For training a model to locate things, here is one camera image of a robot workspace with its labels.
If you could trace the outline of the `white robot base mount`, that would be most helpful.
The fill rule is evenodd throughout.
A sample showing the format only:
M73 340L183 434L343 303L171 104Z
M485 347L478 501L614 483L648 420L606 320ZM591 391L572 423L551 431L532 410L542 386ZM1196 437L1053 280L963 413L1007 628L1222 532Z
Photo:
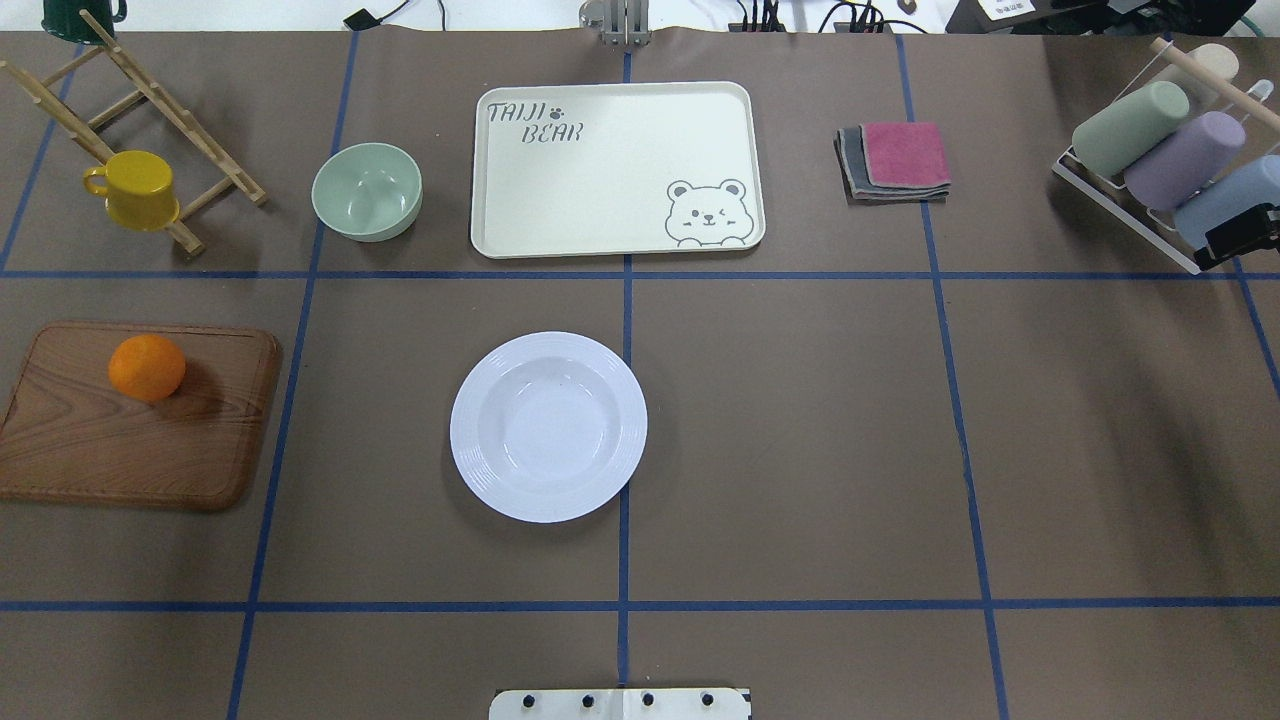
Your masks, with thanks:
M731 687L502 691L489 719L751 719L750 691Z

